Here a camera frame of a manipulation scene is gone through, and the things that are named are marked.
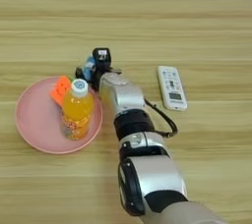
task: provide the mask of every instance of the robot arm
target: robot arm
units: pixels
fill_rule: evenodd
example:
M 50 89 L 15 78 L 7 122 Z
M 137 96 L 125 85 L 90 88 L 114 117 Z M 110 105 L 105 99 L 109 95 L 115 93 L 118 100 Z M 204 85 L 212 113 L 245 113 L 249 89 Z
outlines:
M 155 131 L 141 89 L 113 73 L 108 49 L 95 49 L 92 83 L 114 116 L 119 139 L 121 203 L 145 224 L 225 224 L 188 201 L 182 176 Z

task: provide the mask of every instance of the wood grain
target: wood grain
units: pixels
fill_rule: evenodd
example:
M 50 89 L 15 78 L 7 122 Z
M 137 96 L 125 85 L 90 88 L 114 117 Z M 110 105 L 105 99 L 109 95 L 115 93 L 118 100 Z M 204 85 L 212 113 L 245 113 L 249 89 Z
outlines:
M 111 122 L 82 151 L 53 156 L 15 127 L 22 91 L 73 75 L 97 46 L 161 105 L 157 65 L 176 66 L 189 109 L 167 142 L 189 197 L 252 222 L 252 0 L 0 0 L 0 223 L 140 223 L 121 208 Z M 152 113 L 157 127 L 165 124 Z

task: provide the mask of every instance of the white remote control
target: white remote control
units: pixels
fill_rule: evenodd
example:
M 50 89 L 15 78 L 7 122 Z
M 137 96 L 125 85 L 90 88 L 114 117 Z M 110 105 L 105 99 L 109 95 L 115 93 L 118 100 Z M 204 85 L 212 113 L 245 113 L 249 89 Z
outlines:
M 172 110 L 187 109 L 187 102 L 177 69 L 158 66 L 157 73 L 164 106 Z

